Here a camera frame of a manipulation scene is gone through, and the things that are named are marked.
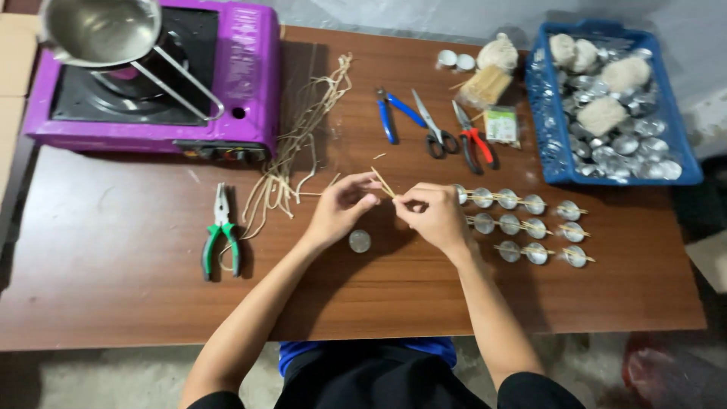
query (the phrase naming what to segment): person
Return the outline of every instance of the person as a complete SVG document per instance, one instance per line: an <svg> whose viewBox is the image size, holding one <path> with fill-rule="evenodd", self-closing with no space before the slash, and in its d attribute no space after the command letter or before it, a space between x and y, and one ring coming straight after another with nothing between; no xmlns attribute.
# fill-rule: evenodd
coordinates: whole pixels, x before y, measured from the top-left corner
<svg viewBox="0 0 727 409"><path fill-rule="evenodd" d="M240 385L306 268L380 203L371 192L382 187L375 177L350 175L322 193L300 241L205 344L180 409L243 408ZM419 183L392 200L396 215L457 268L475 339L498 391L497 407L583 408L544 376L469 232L454 188ZM455 362L448 338L281 344L284 387L276 408L487 408L452 373Z"/></svg>

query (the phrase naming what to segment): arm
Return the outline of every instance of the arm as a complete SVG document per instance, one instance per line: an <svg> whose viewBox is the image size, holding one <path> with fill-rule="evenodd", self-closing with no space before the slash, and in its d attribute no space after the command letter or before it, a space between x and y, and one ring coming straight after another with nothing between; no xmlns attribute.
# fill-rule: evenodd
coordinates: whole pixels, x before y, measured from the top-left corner
<svg viewBox="0 0 727 409"><path fill-rule="evenodd" d="M399 218L442 250L457 267L477 345L495 389L514 373L542 375L544 371L535 351L497 289L469 232L454 187L419 183L403 196L397 196L394 205Z"/></svg>
<svg viewBox="0 0 727 409"><path fill-rule="evenodd" d="M365 212L379 203L367 189L374 173L350 175L321 195L301 240L240 302L204 345L187 377L179 408L218 391L237 393L278 316L316 257L351 230Z"/></svg>

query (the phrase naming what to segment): green-handled pliers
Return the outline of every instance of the green-handled pliers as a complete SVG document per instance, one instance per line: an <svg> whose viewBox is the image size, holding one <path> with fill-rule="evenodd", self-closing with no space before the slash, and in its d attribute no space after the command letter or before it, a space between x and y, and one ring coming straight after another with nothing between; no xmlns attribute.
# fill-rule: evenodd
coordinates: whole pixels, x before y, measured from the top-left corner
<svg viewBox="0 0 727 409"><path fill-rule="evenodd" d="M204 273L204 281L209 281L212 274L212 261L215 257L212 255L212 248L214 242L220 235L220 232L224 233L230 242L230 248L232 249L232 275L233 277L240 276L240 249L237 245L237 239L232 234L232 230L235 228L233 223L230 223L230 206L227 201L227 195L225 194L225 184L217 184L217 197L214 199L214 224L207 228L209 231L209 237L204 243L204 249L202 250L202 271Z"/></svg>

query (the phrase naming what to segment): hand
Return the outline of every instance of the hand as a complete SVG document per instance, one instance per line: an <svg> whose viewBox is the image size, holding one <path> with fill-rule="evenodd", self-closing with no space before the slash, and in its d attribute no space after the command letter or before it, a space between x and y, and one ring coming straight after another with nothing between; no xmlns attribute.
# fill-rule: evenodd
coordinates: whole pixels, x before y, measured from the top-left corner
<svg viewBox="0 0 727 409"><path fill-rule="evenodd" d="M396 215L450 259L474 243L454 186L418 183L393 202Z"/></svg>
<svg viewBox="0 0 727 409"><path fill-rule="evenodd" d="M328 247L343 238L356 221L381 201L368 189L381 189L372 182L376 173L349 175L324 190L303 237L314 245Z"/></svg>

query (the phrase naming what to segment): red-handled pliers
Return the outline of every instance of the red-handled pliers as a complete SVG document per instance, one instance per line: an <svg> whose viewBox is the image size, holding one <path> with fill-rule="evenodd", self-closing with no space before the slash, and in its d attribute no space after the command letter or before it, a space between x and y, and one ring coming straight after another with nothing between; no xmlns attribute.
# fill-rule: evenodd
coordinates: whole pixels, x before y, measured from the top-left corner
<svg viewBox="0 0 727 409"><path fill-rule="evenodd" d="M462 140L462 150L465 151L467 166L470 167L472 173L482 175L484 171L477 160L477 152L474 149L474 145L477 145L480 148L485 157L485 163L487 163L487 167L490 169L493 169L495 166L495 159L492 151L490 150L488 143L483 141L480 137L480 130L472 127L472 122L470 122L470 118L467 117L467 114L462 107L457 105L457 102L455 101L452 101L452 106L454 107L454 113L457 115L457 120L462 126L462 133L459 134L459 139Z"/></svg>

